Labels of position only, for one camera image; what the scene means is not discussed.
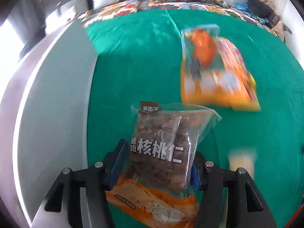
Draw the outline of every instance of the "green surface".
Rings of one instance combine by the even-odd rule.
[[[198,146],[208,160],[228,167],[231,149],[255,149],[255,182],[279,225],[304,193],[304,71],[278,38],[250,23],[197,10],[157,10],[99,22],[86,29],[99,53],[88,116],[89,165],[120,138],[130,138],[130,106],[140,100],[181,102],[179,31],[218,24],[220,36],[241,51],[257,84],[261,112],[213,107],[222,121]],[[144,227],[111,205],[116,227]]]

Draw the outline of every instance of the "metal bolt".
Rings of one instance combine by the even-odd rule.
[[[214,163],[212,161],[206,161],[206,166],[212,167],[212,166],[214,166]]]
[[[96,168],[99,168],[99,167],[103,166],[103,162],[97,161],[94,165],[95,165]]]
[[[245,174],[246,172],[247,172],[246,169],[244,169],[243,167],[239,168],[239,173]]]
[[[66,174],[68,174],[68,173],[70,173],[70,169],[69,168],[64,168],[63,170],[62,170],[62,173],[64,174],[64,175],[66,175]]]

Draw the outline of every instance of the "green tablecloth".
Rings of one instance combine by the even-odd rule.
[[[89,165],[102,160],[120,138],[130,138],[132,103],[181,102],[179,31],[210,23],[218,24],[220,36],[241,51],[256,80],[262,111],[212,107],[223,119],[198,145],[198,151],[220,167],[228,167],[231,149],[255,149],[255,182],[283,227],[304,193],[300,150],[304,143],[304,71],[278,38],[232,17],[157,10],[98,22],[86,29],[99,53],[89,103]],[[116,227],[144,226],[118,208],[110,208]]]

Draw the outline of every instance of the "orange food picture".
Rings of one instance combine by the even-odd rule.
[[[193,31],[191,40],[195,47],[193,58],[198,58],[202,67],[208,67],[216,56],[216,44],[213,38],[204,30]]]

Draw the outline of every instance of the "snack bag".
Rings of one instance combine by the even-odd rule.
[[[181,31],[183,103],[260,110],[255,81],[246,70],[240,51],[228,39],[218,38],[218,34],[217,25]]]
[[[155,227],[192,227],[198,211],[189,186],[197,144],[221,117],[198,105],[141,101],[128,161],[107,199]]]

